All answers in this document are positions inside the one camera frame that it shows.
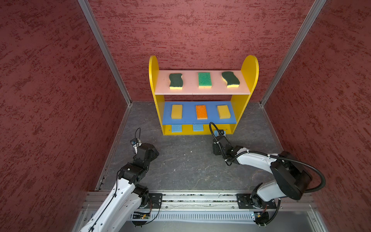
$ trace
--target floor trim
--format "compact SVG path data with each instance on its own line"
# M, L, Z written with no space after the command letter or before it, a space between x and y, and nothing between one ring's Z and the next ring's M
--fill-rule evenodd
M122 121L121 121L121 124L120 124L120 127L117 130L115 140L112 143L111 150L109 151L108 157L106 159L106 163L104 164L102 173L99 176L98 183L96 184L95 191L99 191L101 189L101 185L104 184L104 179L105 179L105 176L107 176L108 167L110 166L113 155L115 154L115 152L117 150L117 146L118 146L118 143L120 141L122 132L124 131L126 121L128 120L128 117L129 117L130 109L131 109L131 104L128 105L128 107L126 108L126 111L124 113L124 117L122 118Z
M267 88L267 91L265 92L262 100L260 101L260 104L264 106L270 95L272 94L274 88L276 87L278 81L281 79L283 73L285 72L287 66L289 65L290 61L294 57L296 51L299 49L299 46L303 42L305 36L307 35L309 29L312 27L314 21L316 20L319 12L321 11L323 5L325 4L326 0L315 0L311 9L309 10L303 24L301 25L298 33L296 34L296 37L294 41L292 42L289 50L287 51L287 54L285 58L283 59L280 67L278 68L275 76L273 77L272 82L270 83L269 87Z
M276 143L278 149L279 149L280 151L283 151L283 147L282 147L282 145L281 145L281 142L279 141L279 138L278 138L278 136L277 136L277 134L276 134L276 131L275 131L275 129L274 129L272 123L270 122L270 119L269 119L269 117L268 117L267 112L266 112L265 109L264 109L264 106L260 105L260 107L261 107L261 109L262 109L262 112L263 112L264 118L265 118L265 120L267 121L267 124L268 124L269 130L270 130L270 133L272 134L272 137L273 137L273 139L274 139L274 141L275 141L275 143Z
M101 30L99 29L98 23L95 20L94 14L92 9L90 8L90 5L88 3L88 0L78 0L81 9L86 17L86 20L89 23L90 28L93 31L93 34L98 42L99 47L102 50L102 53L104 57L106 58L106 61L108 63L109 68L111 69L111 72L113 76L116 79L116 82L121 90L122 95L124 96L126 103L129 105L132 101L129 96L128 90L125 87L124 81L121 78L120 72L118 71L118 68L115 64L115 61L108 49L107 43L104 40L103 34Z

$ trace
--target yellow side panel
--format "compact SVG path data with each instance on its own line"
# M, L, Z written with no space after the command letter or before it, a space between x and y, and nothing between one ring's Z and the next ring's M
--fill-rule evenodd
M155 95L155 88L157 84L158 78L158 71L160 70L158 67L158 62L156 56L150 57L150 64L149 64L149 75L150 75L150 85L153 95L153 100L155 101L158 119L160 120L160 125L162 129L162 133L164 134L164 127L162 125L162 119L164 116L164 108L165 108L165 98L163 95Z
M245 78L246 84L250 90L250 95L233 95L231 98L231 104L233 107L234 115L236 116L237 124L239 123L243 112L250 100L251 95L254 92L257 79L259 76L259 63L255 56L246 57L242 64L241 72ZM236 130L236 125L231 125L232 133Z
M217 124L216 125L220 130L224 130L226 134L232 134L230 124ZM208 124L204 124L204 131L193 131L193 125L182 125L182 132L180 133L172 133L171 132L171 125L164 125L165 133L164 135L200 135L200 134L209 134L210 128Z

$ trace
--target green scouring pad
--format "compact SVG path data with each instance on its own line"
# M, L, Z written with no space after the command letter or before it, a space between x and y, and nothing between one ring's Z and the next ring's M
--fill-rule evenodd
M183 89L183 80L181 73L172 73L169 75L170 89Z
M198 87L211 88L211 77L209 72L198 73Z
M225 81L225 83L227 83L227 88L240 86L240 81L233 74L233 72L231 72L231 71L222 72L221 76L223 78L223 81Z

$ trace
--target blue sponge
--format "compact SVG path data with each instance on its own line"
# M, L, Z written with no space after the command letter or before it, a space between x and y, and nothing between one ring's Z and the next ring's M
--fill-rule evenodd
M182 132L182 125L177 124L177 125L171 125L171 133L180 133Z
M193 124L193 131L204 131L204 125L202 125L202 124Z

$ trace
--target textured red wall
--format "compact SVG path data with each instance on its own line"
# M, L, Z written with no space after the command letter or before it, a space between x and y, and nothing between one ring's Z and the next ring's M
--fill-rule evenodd
M0 231L70 232L126 103L76 0L0 15Z
M99 27L133 100L153 101L148 62L160 69L240 69L259 60L259 101L313 0L90 0ZM230 96L187 99L229 100Z
M330 231L371 231L370 12L327 0L266 104L283 148L326 175Z

